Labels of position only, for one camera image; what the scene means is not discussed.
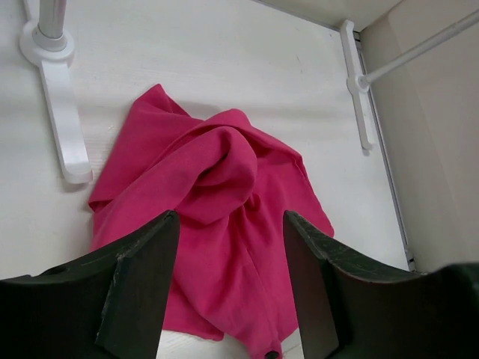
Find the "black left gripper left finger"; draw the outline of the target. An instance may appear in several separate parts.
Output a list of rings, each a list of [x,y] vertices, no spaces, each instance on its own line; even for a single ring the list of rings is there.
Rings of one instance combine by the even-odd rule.
[[[1,282],[3,358],[154,358],[180,236],[167,211],[76,260]]]

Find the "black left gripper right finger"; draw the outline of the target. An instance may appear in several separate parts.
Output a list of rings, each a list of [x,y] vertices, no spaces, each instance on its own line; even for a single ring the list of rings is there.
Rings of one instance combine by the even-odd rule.
[[[378,262],[284,213],[306,358],[476,358],[478,265],[427,274]]]

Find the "pink trousers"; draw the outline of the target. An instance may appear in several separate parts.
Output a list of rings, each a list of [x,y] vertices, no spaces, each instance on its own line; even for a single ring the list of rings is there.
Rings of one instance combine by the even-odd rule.
[[[284,213],[335,233],[299,153],[238,109],[194,118],[160,85],[132,104],[88,203],[93,249],[174,210],[180,240],[164,328],[234,337],[251,358],[280,353],[298,326]]]

